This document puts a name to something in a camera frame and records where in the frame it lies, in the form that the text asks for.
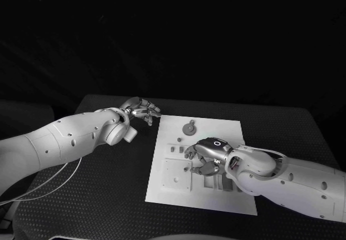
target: white board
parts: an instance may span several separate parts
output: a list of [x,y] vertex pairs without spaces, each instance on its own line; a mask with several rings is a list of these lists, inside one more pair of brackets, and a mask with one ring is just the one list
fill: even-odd
[[[197,133],[187,136],[184,126],[191,120],[195,121]],[[244,193],[228,178],[191,173],[191,168],[204,164],[198,157],[185,159],[185,150],[210,137],[228,141],[234,148],[246,144],[241,122],[162,115],[146,202],[259,215],[254,196]]]

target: dark background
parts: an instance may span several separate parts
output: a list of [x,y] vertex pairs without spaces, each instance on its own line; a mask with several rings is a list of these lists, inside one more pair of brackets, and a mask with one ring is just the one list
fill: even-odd
[[345,5],[34,0],[2,11],[0,99],[53,106],[55,119],[87,94],[306,108],[346,171]]

